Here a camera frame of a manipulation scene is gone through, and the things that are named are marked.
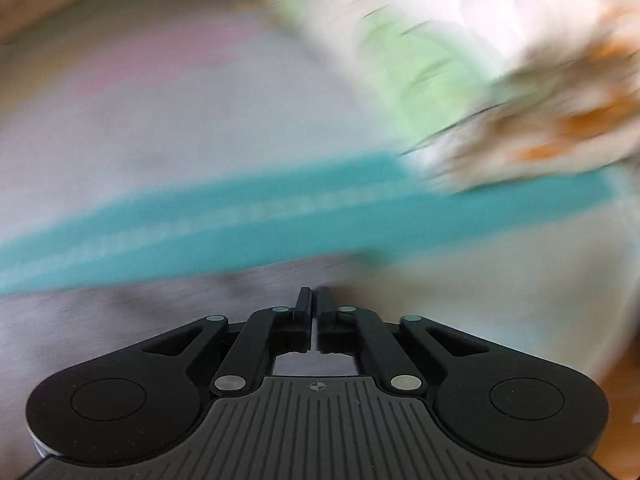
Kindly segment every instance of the ribbed grip pad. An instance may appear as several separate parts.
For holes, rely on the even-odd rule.
[[[610,480],[588,458],[523,468],[478,457],[447,437],[418,399],[368,377],[267,377],[217,400],[181,444],[110,468],[43,460],[27,480]]]

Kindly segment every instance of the teal cloth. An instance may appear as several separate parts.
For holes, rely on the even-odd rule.
[[[608,170],[429,192],[390,155],[174,189],[105,206],[0,247],[0,292],[245,269],[328,253],[391,262],[616,196]]]

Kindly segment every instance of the gray surface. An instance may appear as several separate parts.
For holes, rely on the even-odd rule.
[[[418,399],[371,378],[265,378],[248,396],[215,402],[181,444],[146,462],[87,468],[45,460],[27,480],[604,480],[583,458],[521,468],[479,458],[446,437]]]
[[[259,7],[86,0],[16,40],[0,62],[0,242],[149,190],[388,147]]]
[[[219,276],[0,298],[0,479],[16,478],[39,459],[24,405],[51,374],[210,314],[238,322],[254,310],[293,305],[301,286],[342,282],[351,272],[342,258],[326,257]],[[277,359],[276,371],[349,374],[353,361],[287,354]]]

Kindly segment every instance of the pink area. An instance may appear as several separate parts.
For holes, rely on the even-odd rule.
[[[164,23],[86,59],[73,93],[85,96],[128,78],[154,86],[197,66],[225,64],[235,59],[230,46],[258,32],[257,24],[231,18]]]

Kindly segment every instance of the silver rivet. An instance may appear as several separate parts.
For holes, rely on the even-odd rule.
[[[223,375],[218,377],[213,385],[219,390],[233,391],[244,387],[246,381],[239,375]]]
[[[417,390],[422,386],[422,381],[413,375],[396,375],[391,379],[391,385],[396,390]]]

